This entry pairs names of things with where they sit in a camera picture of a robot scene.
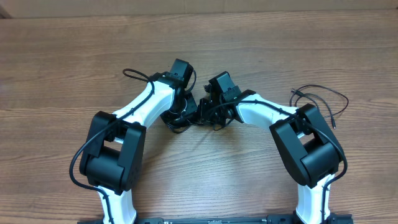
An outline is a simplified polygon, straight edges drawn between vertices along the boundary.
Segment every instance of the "table surface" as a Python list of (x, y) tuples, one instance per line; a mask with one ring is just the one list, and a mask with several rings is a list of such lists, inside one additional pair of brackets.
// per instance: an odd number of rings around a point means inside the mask
[[(101, 218), (97, 194), (70, 181), (70, 160), (96, 112), (144, 89), (122, 69), (150, 75), (175, 58), (197, 71), (197, 102), (225, 70), (283, 105), (308, 83), (346, 94), (335, 135), (348, 173), (331, 186), (330, 208), (356, 223), (398, 222), (398, 11), (3, 19), (0, 30), (0, 223)], [(267, 131), (233, 122), (176, 135), (158, 119), (133, 200), (141, 217), (258, 217), (291, 213), (297, 184)]]

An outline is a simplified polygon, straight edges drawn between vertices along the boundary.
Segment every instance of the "white arm segment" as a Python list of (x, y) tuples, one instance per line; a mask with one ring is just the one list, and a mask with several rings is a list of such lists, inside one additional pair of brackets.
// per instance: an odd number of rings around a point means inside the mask
[[(304, 224), (319, 224), (322, 220), (322, 188), (326, 182), (334, 178), (333, 175), (327, 175), (322, 180), (318, 181), (317, 186), (313, 189), (308, 186), (298, 185), (298, 204), (296, 207), (297, 216), (303, 221)], [(329, 217), (329, 191), (330, 185), (328, 186), (328, 190), (326, 191), (326, 199), (325, 199), (325, 219)]]
[[(109, 190), (104, 187), (97, 187), (102, 189), (108, 194), (109, 202), (111, 204), (111, 213), (113, 217), (113, 222), (115, 224), (133, 224), (134, 220), (137, 217), (137, 212), (132, 206), (132, 195), (131, 190), (127, 192), (123, 192), (120, 196), (116, 195), (113, 190)], [(103, 223), (109, 223), (108, 216), (108, 208), (106, 206), (106, 201), (103, 198), (103, 195), (99, 193), (99, 197), (101, 198), (102, 208), (104, 210), (104, 220)]]
[[(263, 101), (292, 114), (294, 114), (297, 109), (295, 107), (281, 106), (271, 101), (267, 101), (261, 98), (261, 96), (258, 94), (250, 95), (243, 100)], [(274, 124), (276, 121), (288, 117), (287, 115), (280, 114), (278, 111), (268, 108), (265, 105), (254, 103), (240, 103), (237, 105), (236, 110), (238, 111), (239, 117), (243, 122), (246, 124), (254, 124), (266, 131), (269, 131), (269, 126)], [(299, 134), (298, 138), (301, 138), (302, 136), (304, 136), (304, 134)], [(301, 186), (298, 184), (298, 205), (296, 208), (296, 214), (301, 221), (304, 222), (304, 224), (321, 223), (322, 187), (326, 181), (332, 179), (333, 177), (334, 175), (328, 175), (324, 177), (313, 189), (309, 188), (308, 186)], [(328, 202), (329, 191), (326, 192), (325, 218), (328, 218), (330, 214)]]
[[(155, 94), (152, 95), (149, 100), (138, 108), (134, 114), (124, 118), (124, 121), (129, 123), (138, 122), (141, 125), (149, 128), (149, 126), (158, 118), (164, 111), (170, 109), (174, 100), (174, 90), (169, 85), (162, 82), (154, 82)], [(125, 115), (131, 110), (131, 108), (137, 106), (142, 102), (150, 93), (152, 85), (147, 84), (145, 90), (137, 96), (127, 106), (113, 112), (118, 118)], [(115, 139), (118, 143), (123, 143), (122, 139)]]
[[(139, 122), (141, 125), (149, 128), (149, 126), (160, 116), (164, 111), (170, 109), (174, 100), (174, 90), (167, 84), (161, 82), (154, 82), (155, 94), (152, 95), (146, 103), (144, 103), (134, 114), (128, 116), (124, 120), (129, 123)], [(138, 105), (146, 98), (152, 89), (150, 83), (147, 84), (145, 90), (135, 98), (127, 106), (120, 110), (113, 112), (116, 117), (121, 117), (131, 110), (131, 108)], [(116, 142), (123, 144), (122, 139), (115, 139)], [(137, 212), (132, 206), (132, 194), (131, 190), (123, 192), (121, 195), (116, 195), (113, 190), (99, 186), (98, 188), (103, 189), (109, 196), (109, 202), (111, 204), (111, 213), (115, 224), (133, 224), (137, 217)], [(103, 223), (109, 223), (108, 209), (106, 201), (101, 193), (98, 193), (101, 197), (101, 203), (104, 210)]]

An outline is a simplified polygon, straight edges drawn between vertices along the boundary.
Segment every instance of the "wall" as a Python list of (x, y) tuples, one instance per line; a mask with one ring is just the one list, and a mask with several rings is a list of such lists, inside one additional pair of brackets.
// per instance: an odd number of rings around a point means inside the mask
[(395, 9), (398, 0), (0, 0), (12, 18)]

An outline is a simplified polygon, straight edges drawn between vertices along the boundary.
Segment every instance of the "wooden table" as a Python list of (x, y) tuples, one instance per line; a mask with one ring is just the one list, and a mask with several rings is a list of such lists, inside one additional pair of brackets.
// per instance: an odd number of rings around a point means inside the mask
[[(335, 134), (349, 167), (331, 187), (331, 210), (356, 223), (398, 222), (398, 11), (0, 20), (0, 222), (101, 218), (97, 194), (70, 181), (70, 160), (97, 111), (144, 89), (122, 69), (150, 75), (175, 58), (198, 72), (197, 102), (225, 70), (242, 90), (283, 105), (307, 83), (346, 94)], [(141, 217), (258, 217), (297, 203), (271, 135), (254, 126), (176, 135), (158, 119), (143, 163), (133, 195)]]

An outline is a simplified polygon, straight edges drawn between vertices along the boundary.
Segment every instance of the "wooden surface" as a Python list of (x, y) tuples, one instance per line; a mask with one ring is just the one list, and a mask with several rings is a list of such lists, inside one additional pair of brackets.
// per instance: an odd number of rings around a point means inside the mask
[(6, 18), (395, 9), (398, 0), (0, 0)]
[[(70, 160), (97, 111), (144, 89), (122, 69), (163, 72), (175, 58), (198, 72), (197, 102), (224, 70), (284, 105), (307, 83), (346, 94), (335, 134), (349, 167), (330, 207), (356, 223), (398, 222), (398, 11), (4, 19), (0, 30), (0, 223), (100, 218), (97, 194), (70, 181)], [(292, 212), (297, 186), (263, 130), (233, 122), (175, 135), (158, 119), (133, 198), (141, 217), (253, 217)]]

